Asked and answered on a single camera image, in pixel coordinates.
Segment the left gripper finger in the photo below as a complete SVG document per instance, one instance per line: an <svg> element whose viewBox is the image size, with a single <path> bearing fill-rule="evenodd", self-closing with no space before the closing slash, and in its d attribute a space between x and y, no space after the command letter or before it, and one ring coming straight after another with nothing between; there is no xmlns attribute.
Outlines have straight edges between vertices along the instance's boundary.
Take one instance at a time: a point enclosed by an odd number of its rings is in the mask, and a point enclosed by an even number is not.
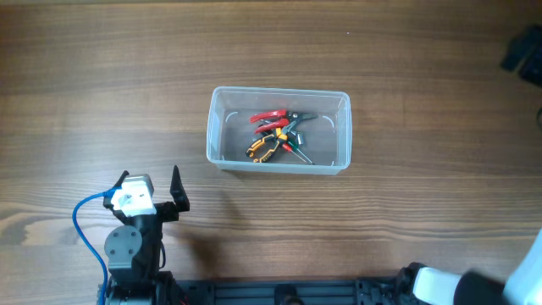
<svg viewBox="0 0 542 305"><path fill-rule="evenodd" d="M121 189L121 186L122 186L122 183L124 181L124 179L129 175L130 173L125 170L122 175L119 177L119 179L117 180L117 182L107 191L104 192L103 194L103 201L102 201L102 205L105 207L105 208L113 208L113 204L112 204L112 198L113 198L113 195L114 193L117 191L117 190L120 190Z"/></svg>
<svg viewBox="0 0 542 305"><path fill-rule="evenodd" d="M173 167L169 192L174 200L174 205L178 212L187 212L190 210L190 201L185 192L185 188L182 185L180 170L177 165Z"/></svg>

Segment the red handled cutters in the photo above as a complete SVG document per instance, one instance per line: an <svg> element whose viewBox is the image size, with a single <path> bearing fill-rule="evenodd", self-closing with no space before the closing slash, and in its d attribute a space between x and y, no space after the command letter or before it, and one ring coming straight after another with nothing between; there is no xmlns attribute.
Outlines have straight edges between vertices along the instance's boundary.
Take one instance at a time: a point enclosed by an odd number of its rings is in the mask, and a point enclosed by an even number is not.
<svg viewBox="0 0 542 305"><path fill-rule="evenodd" d="M259 125L254 131L255 134L275 130L277 128L283 129L286 126L290 126L290 132L295 132L296 127L302 121L316 119L316 114L302 113L290 111L286 108L253 115L249 121L251 124L258 121L262 121L263 125Z"/></svg>

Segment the orange black pliers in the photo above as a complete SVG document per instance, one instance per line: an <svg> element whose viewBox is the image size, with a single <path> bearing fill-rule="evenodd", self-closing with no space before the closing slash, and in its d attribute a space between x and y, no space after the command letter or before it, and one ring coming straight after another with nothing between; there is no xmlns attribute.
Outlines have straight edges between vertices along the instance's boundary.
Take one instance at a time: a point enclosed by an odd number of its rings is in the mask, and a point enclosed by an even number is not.
<svg viewBox="0 0 542 305"><path fill-rule="evenodd" d="M277 151L284 150L282 145L288 142L290 134L290 126L267 131L265 136L256 139L247 148L246 156L251 158L253 163L267 163Z"/></svg>

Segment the black red screwdriver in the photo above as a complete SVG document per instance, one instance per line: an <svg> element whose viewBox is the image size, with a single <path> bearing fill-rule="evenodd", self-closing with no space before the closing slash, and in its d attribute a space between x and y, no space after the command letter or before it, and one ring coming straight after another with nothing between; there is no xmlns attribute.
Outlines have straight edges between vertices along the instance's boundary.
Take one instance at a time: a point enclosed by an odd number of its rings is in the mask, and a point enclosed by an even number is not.
<svg viewBox="0 0 542 305"><path fill-rule="evenodd" d="M293 153L296 155L299 159L301 159L303 162L314 165L314 162L305 155L301 149L299 149L296 145L292 144L291 142L286 142L282 145L282 147L289 153Z"/></svg>

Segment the silver socket wrench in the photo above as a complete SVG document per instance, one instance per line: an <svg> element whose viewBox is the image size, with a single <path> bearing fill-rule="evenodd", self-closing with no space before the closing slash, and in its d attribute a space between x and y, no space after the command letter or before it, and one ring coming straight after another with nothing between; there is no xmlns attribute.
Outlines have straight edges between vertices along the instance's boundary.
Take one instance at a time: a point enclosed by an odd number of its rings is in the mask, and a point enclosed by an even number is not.
<svg viewBox="0 0 542 305"><path fill-rule="evenodd" d="M304 134L303 134L303 133L298 132L298 133L296 134L296 143L297 143L297 146L298 146L298 147L302 147L303 145L306 144L305 137L304 137Z"/></svg>

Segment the green handled screwdriver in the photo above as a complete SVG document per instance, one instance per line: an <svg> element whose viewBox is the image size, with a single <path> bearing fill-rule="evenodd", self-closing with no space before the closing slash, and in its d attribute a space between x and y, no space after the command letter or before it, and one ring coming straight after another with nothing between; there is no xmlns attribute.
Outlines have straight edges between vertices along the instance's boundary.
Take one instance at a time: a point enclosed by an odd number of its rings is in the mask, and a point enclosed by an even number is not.
<svg viewBox="0 0 542 305"><path fill-rule="evenodd" d="M296 143L296 139L290 137L288 142L291 142L292 144L296 145L297 146L297 143Z"/></svg>

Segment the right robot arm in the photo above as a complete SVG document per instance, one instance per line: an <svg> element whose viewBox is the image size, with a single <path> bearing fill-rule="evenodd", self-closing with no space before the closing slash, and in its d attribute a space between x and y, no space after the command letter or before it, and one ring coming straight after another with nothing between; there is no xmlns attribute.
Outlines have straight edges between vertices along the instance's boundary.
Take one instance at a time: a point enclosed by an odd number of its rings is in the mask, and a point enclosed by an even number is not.
<svg viewBox="0 0 542 305"><path fill-rule="evenodd" d="M531 25L512 39L501 68L541 86L541 26ZM394 285L397 302L437 305L541 305L541 235L506 281L469 270L453 274L413 263L402 269Z"/></svg>

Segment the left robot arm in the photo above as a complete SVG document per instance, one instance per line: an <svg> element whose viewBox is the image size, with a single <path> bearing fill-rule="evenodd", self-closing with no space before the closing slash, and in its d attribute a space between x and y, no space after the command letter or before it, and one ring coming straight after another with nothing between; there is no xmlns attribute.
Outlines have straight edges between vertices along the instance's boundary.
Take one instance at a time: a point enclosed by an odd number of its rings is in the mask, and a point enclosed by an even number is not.
<svg viewBox="0 0 542 305"><path fill-rule="evenodd" d="M163 225L175 222L190 210L180 171L173 167L168 202L152 201L154 187L149 175L124 172L103 199L122 225L106 238L109 279L102 287L105 304L188 304L189 297L175 281L166 264Z"/></svg>

